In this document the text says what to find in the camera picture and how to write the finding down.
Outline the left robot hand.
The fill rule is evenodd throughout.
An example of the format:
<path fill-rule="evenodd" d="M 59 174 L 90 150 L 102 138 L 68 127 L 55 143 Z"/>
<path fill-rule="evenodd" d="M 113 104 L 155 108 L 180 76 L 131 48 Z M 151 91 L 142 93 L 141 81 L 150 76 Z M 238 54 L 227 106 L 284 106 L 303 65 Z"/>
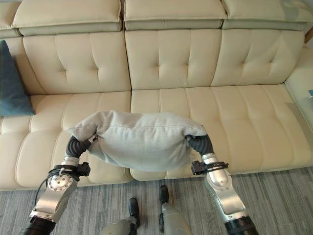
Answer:
<path fill-rule="evenodd" d="M 80 158 L 90 146 L 98 140 L 97 135 L 92 135 L 90 138 L 80 141 L 75 136 L 71 136 L 66 147 L 66 155 L 70 157 Z"/>

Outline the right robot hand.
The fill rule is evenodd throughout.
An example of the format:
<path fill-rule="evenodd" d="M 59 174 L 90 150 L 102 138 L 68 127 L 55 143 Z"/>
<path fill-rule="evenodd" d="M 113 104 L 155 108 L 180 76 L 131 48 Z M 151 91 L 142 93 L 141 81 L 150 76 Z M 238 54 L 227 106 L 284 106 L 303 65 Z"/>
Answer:
<path fill-rule="evenodd" d="M 204 136 L 186 136 L 188 144 L 197 151 L 200 155 L 214 154 L 213 145 L 210 137 L 206 134 Z"/>

